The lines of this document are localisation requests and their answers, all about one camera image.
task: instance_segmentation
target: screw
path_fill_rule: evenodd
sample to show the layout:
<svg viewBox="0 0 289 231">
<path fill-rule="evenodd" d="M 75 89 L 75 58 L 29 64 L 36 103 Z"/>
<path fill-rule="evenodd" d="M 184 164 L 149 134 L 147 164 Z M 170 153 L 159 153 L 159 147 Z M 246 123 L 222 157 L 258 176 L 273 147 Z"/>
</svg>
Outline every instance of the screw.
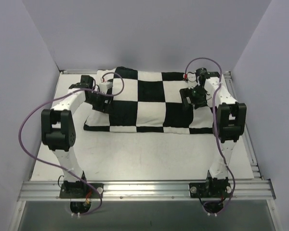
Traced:
<svg viewBox="0 0 289 231">
<path fill-rule="evenodd" d="M 102 187 L 98 187 L 96 190 L 98 191 L 99 194 L 103 193 L 103 188 Z"/>
<path fill-rule="evenodd" d="M 231 188 L 230 188 L 230 186 L 227 186 L 227 187 L 226 187 L 226 191 L 227 191 L 227 193 L 231 193 Z"/>
<path fill-rule="evenodd" d="M 195 186 L 191 187 L 190 189 L 191 193 L 196 193 L 197 192 L 197 188 Z"/>
</svg>

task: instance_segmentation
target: white tabletop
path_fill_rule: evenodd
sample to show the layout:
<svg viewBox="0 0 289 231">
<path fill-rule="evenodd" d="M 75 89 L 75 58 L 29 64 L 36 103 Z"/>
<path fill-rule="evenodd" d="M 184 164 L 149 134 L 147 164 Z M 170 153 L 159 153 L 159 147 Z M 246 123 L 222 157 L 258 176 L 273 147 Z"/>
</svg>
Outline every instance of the white tabletop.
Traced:
<svg viewBox="0 0 289 231">
<path fill-rule="evenodd" d="M 68 87 L 79 80 L 80 75 L 61 74 L 55 97 L 66 94 Z M 87 180 L 204 180 L 207 177 L 217 149 L 213 135 L 84 131 L 83 124 L 91 109 L 83 103 L 73 115 L 77 135 L 74 149 Z M 240 138 L 229 165 L 236 179 L 254 178 L 247 155 Z M 43 144 L 38 157 L 59 164 Z M 62 173 L 61 169 L 37 162 L 31 180 L 57 180 Z"/>
</svg>

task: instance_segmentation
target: white wall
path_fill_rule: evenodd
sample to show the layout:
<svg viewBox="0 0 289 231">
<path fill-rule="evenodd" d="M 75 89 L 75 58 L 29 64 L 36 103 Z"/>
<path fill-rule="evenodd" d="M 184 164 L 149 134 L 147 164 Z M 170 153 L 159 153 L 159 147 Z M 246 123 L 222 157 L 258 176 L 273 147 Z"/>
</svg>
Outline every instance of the white wall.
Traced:
<svg viewBox="0 0 289 231">
<path fill-rule="evenodd" d="M 0 0 L 0 231 L 8 229 L 29 158 L 17 139 L 25 116 L 53 96 L 59 76 L 46 45 L 20 0 Z M 36 153 L 40 115 L 25 128 L 25 145 Z"/>
<path fill-rule="evenodd" d="M 270 1 L 23 0 L 60 70 L 168 71 L 200 56 L 232 70 Z"/>
<path fill-rule="evenodd" d="M 260 170 L 289 231 L 289 0 L 272 0 L 233 70 Z"/>
</svg>

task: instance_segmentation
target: checkered cloth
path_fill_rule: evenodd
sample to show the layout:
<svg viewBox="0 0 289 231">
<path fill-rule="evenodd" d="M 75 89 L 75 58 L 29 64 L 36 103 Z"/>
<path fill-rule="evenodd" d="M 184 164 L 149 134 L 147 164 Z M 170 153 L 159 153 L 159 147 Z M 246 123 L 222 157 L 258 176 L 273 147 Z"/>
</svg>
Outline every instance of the checkered cloth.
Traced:
<svg viewBox="0 0 289 231">
<path fill-rule="evenodd" d="M 116 72 L 124 79 L 124 91 L 113 99 L 111 115 L 91 111 L 84 130 L 111 132 L 165 132 L 179 134 L 212 134 L 212 109 L 201 107 L 183 110 L 179 90 L 187 88 L 183 73 L 144 72 L 118 67 L 98 71 L 96 79 L 107 72 Z M 116 75 L 108 94 L 118 93 L 122 82 Z"/>
</svg>

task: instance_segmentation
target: gray floor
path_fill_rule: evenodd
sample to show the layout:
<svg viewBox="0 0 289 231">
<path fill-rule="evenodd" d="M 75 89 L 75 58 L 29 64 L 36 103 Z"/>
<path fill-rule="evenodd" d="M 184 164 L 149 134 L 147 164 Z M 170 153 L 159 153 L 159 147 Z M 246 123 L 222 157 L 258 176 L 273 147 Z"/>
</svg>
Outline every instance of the gray floor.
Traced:
<svg viewBox="0 0 289 231">
<path fill-rule="evenodd" d="M 208 217 L 197 201 L 105 202 L 80 219 L 67 202 L 27 202 L 20 231 L 89 230 L 274 230 L 266 201 L 232 201 L 218 217 Z"/>
</svg>

